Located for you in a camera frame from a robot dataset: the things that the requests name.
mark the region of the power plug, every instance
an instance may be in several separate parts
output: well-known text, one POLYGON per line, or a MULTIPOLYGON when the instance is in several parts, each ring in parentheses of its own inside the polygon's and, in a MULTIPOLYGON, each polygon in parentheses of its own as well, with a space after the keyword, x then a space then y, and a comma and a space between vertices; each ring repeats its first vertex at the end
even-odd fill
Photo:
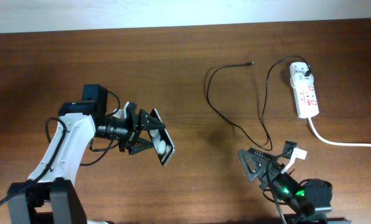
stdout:
POLYGON ((305 76, 309 70, 304 62, 294 62, 290 65, 290 84, 295 94, 297 115, 299 118, 312 118, 319 114, 316 100, 314 76, 305 76))

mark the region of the wooden table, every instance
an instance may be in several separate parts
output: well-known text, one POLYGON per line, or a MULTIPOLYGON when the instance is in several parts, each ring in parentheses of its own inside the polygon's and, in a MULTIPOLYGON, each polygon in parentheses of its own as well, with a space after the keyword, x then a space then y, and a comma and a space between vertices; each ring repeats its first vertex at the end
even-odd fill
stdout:
MULTIPOLYGON (((220 71, 211 101, 265 142, 259 114, 267 71, 293 54, 313 70, 320 109, 314 124, 321 135, 371 142, 371 19, 0 34, 0 199, 44 155, 46 118, 63 102, 79 100, 84 84, 99 83, 122 102, 157 108, 176 153, 165 167, 154 150, 134 156, 110 151, 80 167, 75 188, 88 218, 220 223, 278 217, 237 158, 249 140, 208 106, 204 88, 212 68, 253 61, 220 71)), ((292 176, 333 184, 330 217, 371 223, 371 148, 330 146, 311 134, 296 115, 291 62, 270 77, 265 122, 273 153, 288 139, 298 142, 308 156, 296 162, 292 176)), ((109 98, 109 110, 115 106, 109 98)), ((83 162, 98 156, 86 151, 83 162)), ((7 205, 0 208, 0 223, 10 223, 7 205)))

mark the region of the robotic hand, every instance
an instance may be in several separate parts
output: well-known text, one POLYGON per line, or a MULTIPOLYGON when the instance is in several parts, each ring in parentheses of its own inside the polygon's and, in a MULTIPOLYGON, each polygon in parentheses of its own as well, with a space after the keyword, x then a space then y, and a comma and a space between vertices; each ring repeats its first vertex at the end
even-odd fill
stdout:
POLYGON ((328 220, 326 218, 325 213, 331 211, 332 185, 329 182, 306 179, 298 183, 286 173, 296 157, 300 159, 306 157, 306 151, 299 149, 295 142, 287 141, 283 154, 279 156, 273 156, 254 148, 248 151, 241 149, 238 156, 249 180, 259 179, 263 196, 277 205, 282 223, 351 224, 351 221, 345 219, 328 220), (279 164, 277 159, 280 157, 290 159, 290 163, 287 166, 279 164), (272 193, 273 200, 265 195, 268 191, 272 193), (296 212, 296 215, 285 217, 279 204, 288 205, 296 212))
MULTIPOLYGON (((93 149, 90 144, 92 151, 106 152, 118 146, 120 151, 127 149, 134 155, 154 147, 162 165, 171 159, 175 146, 158 111, 153 109, 148 114, 141 109, 136 114, 137 105, 127 102, 123 110, 105 115, 108 93, 113 94, 100 85, 85 85, 81 101, 63 104, 59 118, 53 118, 58 121, 53 139, 47 134, 50 145, 42 161, 27 182, 13 183, 7 192, 15 195, 8 199, 13 224, 113 223, 87 220, 73 187, 83 153, 94 137, 111 143, 106 149, 93 149), (148 131, 151 141, 139 137, 142 131, 148 131), (46 201, 51 203, 52 212, 37 213, 35 208, 46 201)), ((113 95, 120 107, 119 98, 113 95)))

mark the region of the white wall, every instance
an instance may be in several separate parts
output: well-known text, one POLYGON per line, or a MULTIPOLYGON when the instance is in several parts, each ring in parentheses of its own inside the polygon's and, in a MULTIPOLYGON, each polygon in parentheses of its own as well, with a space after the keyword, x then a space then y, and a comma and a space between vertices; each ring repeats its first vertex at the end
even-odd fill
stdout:
POLYGON ((0 32, 371 17, 371 0, 0 0, 0 32))

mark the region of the white power cord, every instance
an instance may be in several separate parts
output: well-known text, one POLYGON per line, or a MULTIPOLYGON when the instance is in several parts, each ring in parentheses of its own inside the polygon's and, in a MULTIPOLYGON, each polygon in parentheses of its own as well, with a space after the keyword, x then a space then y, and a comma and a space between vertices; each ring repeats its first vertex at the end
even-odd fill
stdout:
POLYGON ((314 124, 312 123, 312 119, 311 118, 307 118, 308 120, 308 123, 309 123, 309 126, 311 127, 312 129, 312 132, 315 134, 315 136, 321 140, 322 142, 325 142, 327 144, 332 144, 332 145, 335 145, 335 146, 359 146, 359 147, 371 147, 371 144, 369 143, 342 143, 342 142, 332 142, 332 141, 328 141, 324 138, 322 138, 322 136, 320 136, 318 134, 318 132, 316 131, 315 127, 314 127, 314 124))

